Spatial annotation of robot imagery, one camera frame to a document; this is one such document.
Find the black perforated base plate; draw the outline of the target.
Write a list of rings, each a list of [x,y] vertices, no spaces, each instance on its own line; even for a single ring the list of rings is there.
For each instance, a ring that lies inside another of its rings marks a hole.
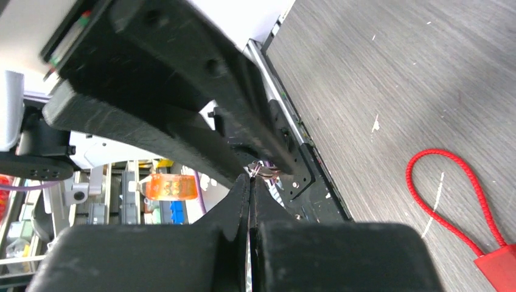
[[[286,210],[298,220],[314,223],[341,223],[352,221],[349,211],[330,182],[315,148],[308,142],[299,142],[287,121],[277,100],[268,103],[271,121],[276,134],[292,155],[296,168],[293,175],[279,175],[271,182]],[[242,165],[257,160],[257,150],[250,142],[238,137],[233,124],[222,116],[222,109],[215,106],[208,111],[208,119],[214,122],[215,131],[228,142],[231,150]]]

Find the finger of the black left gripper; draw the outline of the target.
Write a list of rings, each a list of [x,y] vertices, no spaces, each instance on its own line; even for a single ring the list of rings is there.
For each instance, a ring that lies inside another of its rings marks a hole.
[[[244,172],[223,139],[196,110],[160,101],[79,93],[62,83],[43,108],[59,130],[105,137],[180,162],[231,187]]]
[[[53,34],[53,52],[81,16],[86,25],[55,66],[62,83],[199,113],[215,101],[258,157],[294,171],[273,129],[259,68],[189,2],[77,1]]]

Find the red cable padlock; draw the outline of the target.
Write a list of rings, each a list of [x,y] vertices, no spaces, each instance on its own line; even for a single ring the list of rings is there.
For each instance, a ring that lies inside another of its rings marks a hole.
[[[515,175],[431,148],[408,161],[405,179],[445,290],[514,291]]]

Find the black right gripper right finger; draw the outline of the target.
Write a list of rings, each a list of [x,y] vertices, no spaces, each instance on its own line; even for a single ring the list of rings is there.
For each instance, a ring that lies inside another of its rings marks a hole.
[[[253,291],[442,291],[427,247],[399,223],[307,223],[249,187]]]

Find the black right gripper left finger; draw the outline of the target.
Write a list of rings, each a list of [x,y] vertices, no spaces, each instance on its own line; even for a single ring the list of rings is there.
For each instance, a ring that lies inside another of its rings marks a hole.
[[[29,291],[245,291],[251,180],[193,224],[78,225],[61,232]]]

